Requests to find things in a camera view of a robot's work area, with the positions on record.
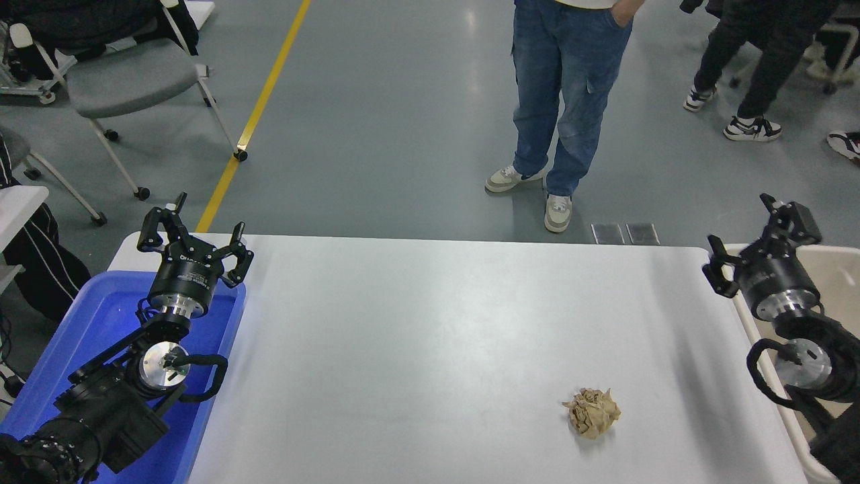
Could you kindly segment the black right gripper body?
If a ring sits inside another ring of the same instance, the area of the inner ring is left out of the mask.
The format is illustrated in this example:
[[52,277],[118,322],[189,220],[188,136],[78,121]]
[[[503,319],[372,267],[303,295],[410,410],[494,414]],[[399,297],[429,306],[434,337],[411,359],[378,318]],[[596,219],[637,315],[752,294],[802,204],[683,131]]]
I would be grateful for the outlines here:
[[797,257],[750,259],[734,268],[734,281],[752,312],[813,309],[820,291]]

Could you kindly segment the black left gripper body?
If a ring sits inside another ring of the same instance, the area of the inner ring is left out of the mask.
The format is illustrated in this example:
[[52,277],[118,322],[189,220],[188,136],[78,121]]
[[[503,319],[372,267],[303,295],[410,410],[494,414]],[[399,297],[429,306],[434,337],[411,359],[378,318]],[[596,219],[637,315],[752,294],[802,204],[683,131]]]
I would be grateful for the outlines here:
[[181,244],[168,244],[148,292],[150,306],[159,310],[178,307],[181,311],[208,311],[224,266],[220,260],[206,259],[206,255],[203,250],[188,251]]

